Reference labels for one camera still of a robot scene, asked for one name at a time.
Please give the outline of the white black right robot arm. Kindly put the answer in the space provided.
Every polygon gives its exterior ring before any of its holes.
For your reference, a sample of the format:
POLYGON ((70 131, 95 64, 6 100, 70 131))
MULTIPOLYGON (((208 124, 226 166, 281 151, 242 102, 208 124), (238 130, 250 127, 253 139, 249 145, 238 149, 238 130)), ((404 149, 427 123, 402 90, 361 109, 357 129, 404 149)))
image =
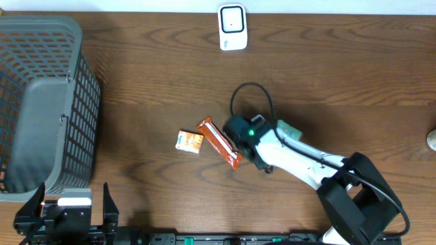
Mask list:
POLYGON ((280 168, 313 188, 332 227, 318 237, 323 244, 375 244, 397 240, 385 228, 402 204, 374 164, 363 154, 350 157, 318 150, 300 141, 299 130, 257 115, 232 116, 223 132, 258 169, 280 168))

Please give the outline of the light green wipes pack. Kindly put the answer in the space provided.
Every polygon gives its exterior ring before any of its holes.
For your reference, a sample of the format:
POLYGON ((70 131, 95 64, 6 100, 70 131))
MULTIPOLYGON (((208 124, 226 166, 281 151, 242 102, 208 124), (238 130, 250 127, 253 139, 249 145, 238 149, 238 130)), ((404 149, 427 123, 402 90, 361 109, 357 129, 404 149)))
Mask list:
POLYGON ((279 135, 299 141, 302 137, 302 132, 290 126, 284 120, 277 121, 277 131, 279 135))

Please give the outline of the small orange box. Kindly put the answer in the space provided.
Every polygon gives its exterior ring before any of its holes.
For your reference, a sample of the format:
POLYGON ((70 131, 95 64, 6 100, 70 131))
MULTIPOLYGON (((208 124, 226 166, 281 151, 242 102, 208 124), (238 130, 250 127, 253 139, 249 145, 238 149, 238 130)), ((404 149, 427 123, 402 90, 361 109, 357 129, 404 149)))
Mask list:
POLYGON ((179 131, 175 148, 185 152, 199 154, 204 136, 188 131, 179 131))

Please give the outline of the green lid supplement bottle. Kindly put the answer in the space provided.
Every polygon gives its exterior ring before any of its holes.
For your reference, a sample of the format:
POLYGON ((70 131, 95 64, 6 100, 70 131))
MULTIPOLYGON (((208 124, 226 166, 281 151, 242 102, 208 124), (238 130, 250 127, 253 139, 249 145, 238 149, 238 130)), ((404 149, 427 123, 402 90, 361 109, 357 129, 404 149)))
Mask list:
POLYGON ((436 151, 436 130, 433 129, 426 136, 426 142, 430 149, 436 151))

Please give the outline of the red orange snack bar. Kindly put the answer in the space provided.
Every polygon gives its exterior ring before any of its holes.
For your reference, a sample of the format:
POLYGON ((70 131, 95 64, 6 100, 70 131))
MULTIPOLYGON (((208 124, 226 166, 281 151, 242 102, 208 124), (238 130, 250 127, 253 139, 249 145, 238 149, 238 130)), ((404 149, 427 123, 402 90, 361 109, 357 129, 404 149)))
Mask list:
POLYGON ((197 125, 197 129, 233 170, 238 169, 242 160, 242 154, 233 149, 229 140, 227 140, 223 133, 215 126, 210 116, 202 120, 197 125))

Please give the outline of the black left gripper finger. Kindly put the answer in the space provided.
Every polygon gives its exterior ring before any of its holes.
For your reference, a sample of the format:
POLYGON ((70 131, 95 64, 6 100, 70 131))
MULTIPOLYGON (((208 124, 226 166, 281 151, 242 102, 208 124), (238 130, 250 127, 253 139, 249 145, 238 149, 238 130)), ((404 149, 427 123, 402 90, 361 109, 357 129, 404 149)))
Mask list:
POLYGON ((36 192, 24 206, 17 211, 14 218, 15 227, 31 227, 42 220, 41 203, 44 200, 45 183, 41 183, 36 192))
POLYGON ((119 223, 119 210, 110 195, 108 183, 103 191, 103 229, 106 235, 116 235, 119 223))

